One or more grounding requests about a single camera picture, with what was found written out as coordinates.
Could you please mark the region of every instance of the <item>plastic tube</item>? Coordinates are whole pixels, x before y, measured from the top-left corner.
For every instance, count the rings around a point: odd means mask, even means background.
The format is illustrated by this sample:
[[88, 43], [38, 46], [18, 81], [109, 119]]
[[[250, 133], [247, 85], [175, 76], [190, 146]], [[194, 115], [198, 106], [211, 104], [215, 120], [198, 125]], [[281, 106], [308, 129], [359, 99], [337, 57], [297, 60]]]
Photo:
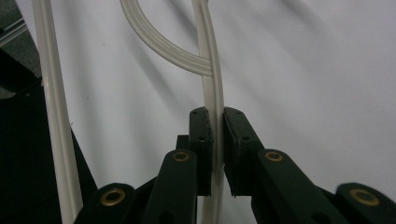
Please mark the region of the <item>plastic tube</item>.
[[[204, 199], [202, 223], [219, 223], [223, 193], [223, 133], [222, 112], [224, 100], [219, 66], [219, 55], [212, 21], [206, 0], [192, 0], [198, 30], [200, 56], [195, 56], [177, 47], [149, 23], [137, 0], [120, 0], [128, 22], [140, 38], [166, 60], [195, 74], [202, 75], [205, 107], [214, 132], [215, 143], [212, 161], [212, 196]], [[210, 61], [210, 67], [202, 64]]]
[[212, 171], [212, 196], [204, 198], [201, 223], [219, 223], [223, 194], [223, 133], [222, 112], [224, 100], [216, 38], [206, 0], [192, 0], [198, 30], [200, 56], [210, 58], [213, 77], [202, 77], [205, 107], [209, 112], [212, 130], [214, 130], [214, 151]]
[[34, 0], [33, 9], [62, 222], [74, 223], [82, 199], [50, 0]]
[[201, 76], [213, 76], [211, 62], [184, 49], [161, 35], [148, 21], [137, 0], [121, 0], [124, 14], [139, 37], [165, 60]]

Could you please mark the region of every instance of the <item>curved tube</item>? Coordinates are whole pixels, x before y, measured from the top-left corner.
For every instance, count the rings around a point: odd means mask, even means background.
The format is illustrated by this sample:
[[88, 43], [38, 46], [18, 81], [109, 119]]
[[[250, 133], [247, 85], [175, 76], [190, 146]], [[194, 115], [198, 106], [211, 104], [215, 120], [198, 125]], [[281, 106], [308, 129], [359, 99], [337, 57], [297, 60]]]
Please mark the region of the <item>curved tube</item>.
[[140, 38], [169, 62], [202, 76], [205, 107], [214, 134], [212, 196], [204, 199], [202, 223], [219, 223], [223, 192], [222, 112], [224, 110], [221, 72], [216, 39], [206, 0], [192, 0], [197, 23], [200, 56], [171, 43], [149, 23], [137, 0], [120, 0], [128, 22]]
[[194, 74], [211, 77], [211, 62], [173, 44], [161, 35], [148, 21], [137, 0], [121, 0], [122, 10], [139, 37], [170, 63]]

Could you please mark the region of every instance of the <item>white backdrop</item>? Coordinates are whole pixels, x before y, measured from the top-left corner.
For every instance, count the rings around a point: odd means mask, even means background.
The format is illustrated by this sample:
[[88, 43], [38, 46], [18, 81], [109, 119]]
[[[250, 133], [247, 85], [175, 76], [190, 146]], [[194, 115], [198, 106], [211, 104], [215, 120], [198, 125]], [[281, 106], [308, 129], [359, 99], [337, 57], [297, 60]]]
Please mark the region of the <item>white backdrop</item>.
[[[31, 2], [19, 0], [35, 39]], [[188, 0], [140, 1], [160, 32], [198, 52]], [[70, 122], [98, 187], [139, 187], [188, 133], [201, 78], [137, 37], [119, 1], [52, 1]], [[225, 104], [266, 147], [331, 192], [360, 182], [396, 200], [396, 1], [212, 0]], [[254, 223], [226, 184], [221, 223]]]

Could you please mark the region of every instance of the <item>brass insert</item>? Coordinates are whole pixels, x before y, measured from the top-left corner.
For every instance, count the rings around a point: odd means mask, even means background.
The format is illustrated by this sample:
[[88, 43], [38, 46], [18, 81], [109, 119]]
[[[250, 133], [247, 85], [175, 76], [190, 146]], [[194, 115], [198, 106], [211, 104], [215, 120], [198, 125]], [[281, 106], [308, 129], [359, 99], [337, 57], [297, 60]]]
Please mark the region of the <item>brass insert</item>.
[[190, 155], [187, 152], [177, 152], [173, 154], [173, 158], [175, 161], [187, 161], [190, 159]]
[[110, 189], [102, 195], [100, 202], [104, 206], [114, 206], [125, 198], [125, 191], [123, 189]]
[[267, 152], [265, 158], [269, 161], [283, 161], [283, 156], [277, 152]]
[[364, 189], [352, 189], [349, 191], [350, 196], [355, 199], [357, 202], [366, 204], [369, 206], [377, 206], [379, 205], [379, 199], [375, 197], [374, 194], [370, 193]]

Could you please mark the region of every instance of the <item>translucent tubing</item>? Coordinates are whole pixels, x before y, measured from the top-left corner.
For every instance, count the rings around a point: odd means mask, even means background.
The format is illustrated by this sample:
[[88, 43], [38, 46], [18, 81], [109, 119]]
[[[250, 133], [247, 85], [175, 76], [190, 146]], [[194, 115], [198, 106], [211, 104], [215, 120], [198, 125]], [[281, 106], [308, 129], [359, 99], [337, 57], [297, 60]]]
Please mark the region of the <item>translucent tubing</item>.
[[170, 63], [201, 76], [212, 76], [210, 61], [187, 52], [161, 35], [149, 22], [137, 0], [121, 0], [124, 14], [139, 37]]
[[62, 223], [69, 224], [82, 208], [82, 198], [50, 0], [34, 0], [33, 9]]
[[212, 161], [212, 196], [204, 199], [202, 223], [219, 223], [223, 191], [223, 133], [224, 110], [221, 72], [216, 39], [206, 0], [192, 0], [197, 23], [200, 56], [179, 48], [163, 37], [149, 23], [137, 0], [120, 0], [125, 16], [139, 37], [167, 61], [202, 76], [205, 107], [214, 132]]
[[212, 196], [204, 198], [202, 211], [203, 224], [219, 223], [223, 195], [223, 132], [222, 112], [224, 99], [219, 64], [219, 54], [209, 8], [206, 0], [192, 0], [198, 33], [200, 56], [210, 58], [213, 77], [202, 77], [205, 107], [209, 112], [214, 131], [214, 150], [212, 161]]

